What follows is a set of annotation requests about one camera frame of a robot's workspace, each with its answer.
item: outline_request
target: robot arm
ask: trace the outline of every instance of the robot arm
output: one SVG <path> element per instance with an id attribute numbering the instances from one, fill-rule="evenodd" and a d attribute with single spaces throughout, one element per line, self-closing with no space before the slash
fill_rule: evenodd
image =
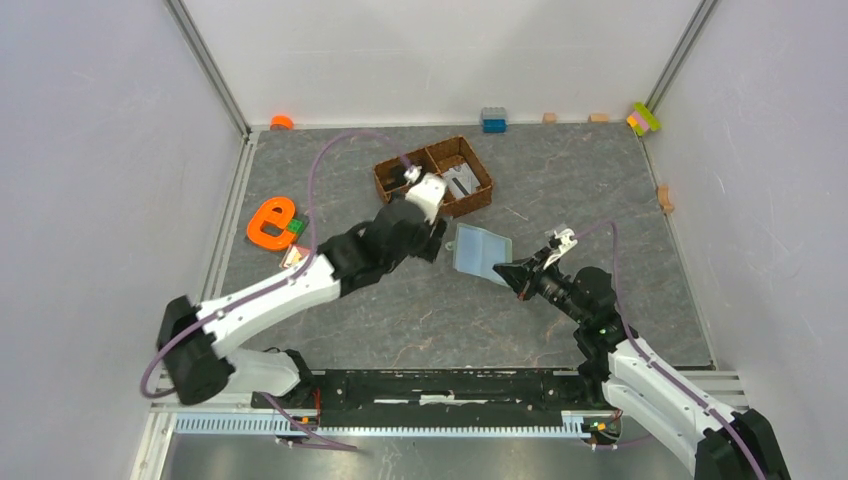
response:
<path id="1" fill-rule="evenodd" d="M 446 184 L 424 174 L 403 198 L 318 246 L 300 276 L 295 265 L 239 292 L 191 305 L 171 301 L 159 332 L 162 349 L 176 335 L 203 323 L 164 356 L 177 396 L 194 405 L 222 391 L 267 390 L 283 395 L 300 381 L 297 357 L 239 348 L 249 338 L 298 312 L 377 283 L 407 256 L 433 262 L 447 223 L 437 218 Z"/>
<path id="2" fill-rule="evenodd" d="M 577 322 L 574 338 L 586 356 L 578 373 L 588 400 L 627 412 L 696 480 L 755 478 L 727 427 L 744 441 L 767 478 L 788 480 L 768 420 L 753 409 L 735 411 L 680 375 L 622 322 L 610 274 L 586 267 L 572 281 L 560 273 L 560 257 L 577 244 L 574 232 L 561 226 L 548 237 L 548 245 L 532 257 L 495 265 L 494 270 L 520 300 L 539 294 Z M 629 336 L 625 328 L 630 328 Z"/>

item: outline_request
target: orange block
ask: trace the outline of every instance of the orange block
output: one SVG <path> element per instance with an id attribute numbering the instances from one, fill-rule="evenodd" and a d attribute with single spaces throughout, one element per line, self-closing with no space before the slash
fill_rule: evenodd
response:
<path id="1" fill-rule="evenodd" d="M 291 130 L 294 122 L 285 115 L 277 115 L 271 119 L 271 130 Z"/>
<path id="2" fill-rule="evenodd" d="M 274 197 L 259 207 L 256 214 L 247 224 L 247 238 L 256 245 L 272 252 L 281 252 L 291 245 L 297 234 L 286 230 L 294 218 L 294 202 L 286 197 Z M 266 231 L 268 227 L 276 227 L 279 235 Z"/>
<path id="3" fill-rule="evenodd" d="M 668 198 L 668 185 L 660 185 L 657 187 L 657 200 L 660 202 L 660 207 L 664 214 L 668 215 L 674 211 L 674 204 Z"/>

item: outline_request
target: white wall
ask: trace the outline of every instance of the white wall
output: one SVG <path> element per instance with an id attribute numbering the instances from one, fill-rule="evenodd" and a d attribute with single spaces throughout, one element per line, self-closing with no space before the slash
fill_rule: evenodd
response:
<path id="1" fill-rule="evenodd" d="M 126 478 L 239 139 L 157 0 L 0 6 L 0 478 Z"/>
<path id="2" fill-rule="evenodd" d="M 842 0 L 721 2 L 650 138 L 718 357 L 793 478 L 848 470 Z"/>
<path id="3" fill-rule="evenodd" d="M 247 120 L 375 125 L 623 118 L 697 0 L 185 0 Z"/>

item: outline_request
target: brown wooden tray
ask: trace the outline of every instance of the brown wooden tray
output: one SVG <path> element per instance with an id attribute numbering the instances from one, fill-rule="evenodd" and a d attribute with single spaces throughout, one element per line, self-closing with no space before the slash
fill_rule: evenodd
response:
<path id="1" fill-rule="evenodd" d="M 449 168 L 455 167 L 463 162 L 468 163 L 471 171 L 480 182 L 477 190 L 463 198 L 456 199 L 450 192 L 445 193 L 445 201 L 439 213 L 451 217 L 461 217 L 475 210 L 479 210 L 492 203 L 492 190 L 495 186 L 486 167 L 480 162 L 471 144 L 465 137 L 457 136 L 447 140 L 419 148 L 414 152 L 406 154 L 409 160 L 421 167 L 424 172 L 441 175 Z M 377 194 L 383 203 L 389 203 L 394 193 L 405 193 L 409 190 L 408 185 L 398 186 L 397 174 L 403 172 L 400 158 L 395 157 L 374 166 L 374 181 L 377 185 Z"/>

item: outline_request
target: green block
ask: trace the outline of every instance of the green block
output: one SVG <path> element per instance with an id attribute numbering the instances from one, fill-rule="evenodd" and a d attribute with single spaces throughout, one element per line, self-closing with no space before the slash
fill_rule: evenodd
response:
<path id="1" fill-rule="evenodd" d="M 306 229 L 306 224 L 303 223 L 302 221 L 296 219 L 296 218 L 293 218 L 292 221 L 289 222 L 288 225 L 286 225 L 286 230 L 288 230 L 292 233 L 296 233 L 298 235 L 303 233 L 303 231 L 305 229 Z"/>

